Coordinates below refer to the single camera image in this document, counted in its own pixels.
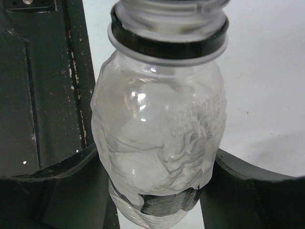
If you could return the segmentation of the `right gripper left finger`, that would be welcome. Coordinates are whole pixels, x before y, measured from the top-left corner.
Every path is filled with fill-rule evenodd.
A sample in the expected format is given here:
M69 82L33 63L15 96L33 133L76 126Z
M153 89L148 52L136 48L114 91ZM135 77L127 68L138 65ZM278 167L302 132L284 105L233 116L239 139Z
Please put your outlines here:
M96 145L31 175L0 178L3 229L117 229Z

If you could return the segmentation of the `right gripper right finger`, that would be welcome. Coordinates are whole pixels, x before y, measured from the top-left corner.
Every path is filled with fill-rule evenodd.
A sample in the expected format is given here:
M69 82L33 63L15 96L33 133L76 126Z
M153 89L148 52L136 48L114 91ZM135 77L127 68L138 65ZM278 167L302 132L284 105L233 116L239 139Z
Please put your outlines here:
M305 178L259 168L219 149L200 203L206 229L303 229Z

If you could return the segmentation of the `short clear bottle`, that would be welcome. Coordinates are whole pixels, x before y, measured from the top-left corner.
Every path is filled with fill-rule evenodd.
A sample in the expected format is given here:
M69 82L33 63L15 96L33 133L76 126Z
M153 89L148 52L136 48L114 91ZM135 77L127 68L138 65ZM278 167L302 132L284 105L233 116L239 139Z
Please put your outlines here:
M198 202L224 135L226 0L121 0L114 53L91 99L91 129L117 209L168 229Z

